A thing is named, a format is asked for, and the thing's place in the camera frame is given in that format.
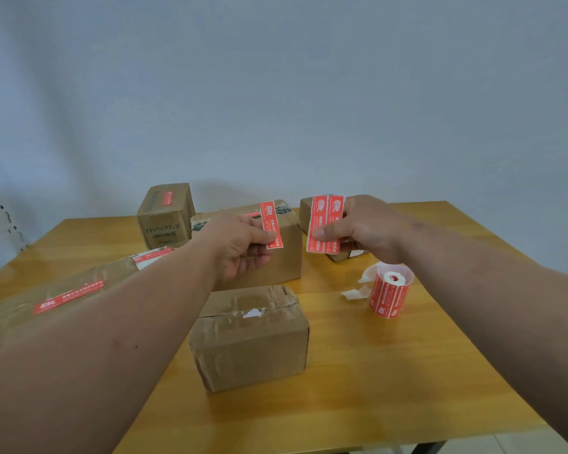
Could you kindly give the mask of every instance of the roll of stickers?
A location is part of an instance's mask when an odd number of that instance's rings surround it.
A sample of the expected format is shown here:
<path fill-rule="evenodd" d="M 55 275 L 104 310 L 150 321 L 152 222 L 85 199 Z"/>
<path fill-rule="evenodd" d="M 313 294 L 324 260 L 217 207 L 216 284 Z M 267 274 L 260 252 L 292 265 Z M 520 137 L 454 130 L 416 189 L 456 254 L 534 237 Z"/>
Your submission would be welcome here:
<path fill-rule="evenodd" d="M 370 294 L 374 313 L 383 318 L 398 317 L 413 279 L 414 274 L 408 267 L 381 263 Z"/>

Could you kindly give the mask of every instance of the forearm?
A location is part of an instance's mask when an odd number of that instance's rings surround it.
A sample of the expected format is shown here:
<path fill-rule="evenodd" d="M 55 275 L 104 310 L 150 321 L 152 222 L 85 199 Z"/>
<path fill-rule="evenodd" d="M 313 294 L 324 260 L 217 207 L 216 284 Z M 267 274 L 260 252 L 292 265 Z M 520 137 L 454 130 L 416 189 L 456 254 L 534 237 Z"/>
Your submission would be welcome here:
<path fill-rule="evenodd" d="M 401 252 L 492 366 L 568 440 L 568 275 L 422 223 Z"/>
<path fill-rule="evenodd" d="M 190 242 L 0 349 L 0 452 L 115 448 L 216 282 L 217 261 L 201 246 Z"/>

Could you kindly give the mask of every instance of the red label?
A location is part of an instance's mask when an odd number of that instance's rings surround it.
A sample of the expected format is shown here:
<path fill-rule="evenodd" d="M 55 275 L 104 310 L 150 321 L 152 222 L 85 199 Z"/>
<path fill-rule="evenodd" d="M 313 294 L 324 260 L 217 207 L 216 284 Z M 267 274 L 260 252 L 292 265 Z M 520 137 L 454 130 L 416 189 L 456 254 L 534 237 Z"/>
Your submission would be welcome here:
<path fill-rule="evenodd" d="M 34 308 L 34 313 L 42 313 L 48 311 L 49 309 L 52 309 L 53 307 L 69 303 L 70 301 L 86 296 L 89 293 L 101 290 L 103 288 L 103 285 L 104 282 L 102 280 L 98 280 L 97 282 L 93 283 L 87 283 L 82 288 L 79 288 L 77 290 L 70 290 L 59 296 L 55 296 L 54 298 L 46 300 L 45 302 L 40 303 L 39 305 L 36 305 L 36 307 Z"/>
<path fill-rule="evenodd" d="M 147 253 L 142 253 L 140 255 L 134 256 L 133 257 L 133 261 L 135 263 L 140 263 L 141 261 L 147 261 L 148 259 L 154 259 L 154 258 L 158 258 L 161 257 L 162 255 L 167 255 L 168 253 L 172 252 L 173 249 L 169 248 L 165 248 L 162 250 L 156 250 L 155 252 L 147 252 Z"/>
<path fill-rule="evenodd" d="M 173 191 L 166 191 L 164 193 L 164 197 L 162 198 L 162 205 L 172 205 L 173 197 L 174 197 Z"/>
<path fill-rule="evenodd" d="M 261 202 L 261 218 L 263 219 L 263 229 L 265 231 L 275 231 L 276 237 L 271 244 L 267 244 L 268 249 L 283 248 L 282 236 L 280 235 L 280 226 L 278 217 L 275 214 L 274 202 Z"/>
<path fill-rule="evenodd" d="M 370 307 L 383 318 L 396 318 L 404 306 L 410 284 L 397 286 L 385 282 L 380 275 L 374 280 L 370 295 Z"/>
<path fill-rule="evenodd" d="M 307 233 L 307 248 L 310 253 L 324 253 L 326 245 L 311 236 L 315 228 L 319 228 L 326 224 L 326 216 L 328 214 L 328 196 L 314 196 L 311 201 L 311 218 L 310 228 Z"/>
<path fill-rule="evenodd" d="M 326 217 L 327 223 L 332 223 L 343 218 L 343 196 L 328 196 L 328 216 Z M 341 239 L 336 239 L 333 242 L 326 242 L 326 251 L 331 255 L 339 254 L 339 247 Z"/>

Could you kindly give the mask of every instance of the wall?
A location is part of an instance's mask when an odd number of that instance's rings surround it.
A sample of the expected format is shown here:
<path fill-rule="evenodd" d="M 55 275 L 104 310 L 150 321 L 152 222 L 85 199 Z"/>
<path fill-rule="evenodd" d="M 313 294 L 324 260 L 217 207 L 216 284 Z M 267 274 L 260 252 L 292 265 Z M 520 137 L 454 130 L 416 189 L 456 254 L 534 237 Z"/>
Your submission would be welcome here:
<path fill-rule="evenodd" d="M 0 0 L 28 237 L 181 181 L 201 210 L 446 199 L 568 271 L 568 0 Z"/>

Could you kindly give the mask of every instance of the hand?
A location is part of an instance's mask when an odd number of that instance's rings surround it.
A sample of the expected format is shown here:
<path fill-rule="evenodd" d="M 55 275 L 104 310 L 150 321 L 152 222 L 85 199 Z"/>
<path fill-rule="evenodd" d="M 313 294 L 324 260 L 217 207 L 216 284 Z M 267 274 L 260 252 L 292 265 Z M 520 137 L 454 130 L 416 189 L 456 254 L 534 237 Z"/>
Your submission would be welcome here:
<path fill-rule="evenodd" d="M 275 240 L 275 232 L 263 230 L 262 221 L 246 215 L 220 215 L 211 219 L 194 237 L 215 252 L 219 280 L 230 280 L 269 262 L 266 244 Z"/>
<path fill-rule="evenodd" d="M 312 235 L 321 241 L 341 241 L 341 251 L 368 250 L 384 263 L 402 263 L 401 236 L 413 225 L 413 220 L 396 211 L 386 202 L 368 195 L 352 196 L 345 200 L 347 216 Z"/>

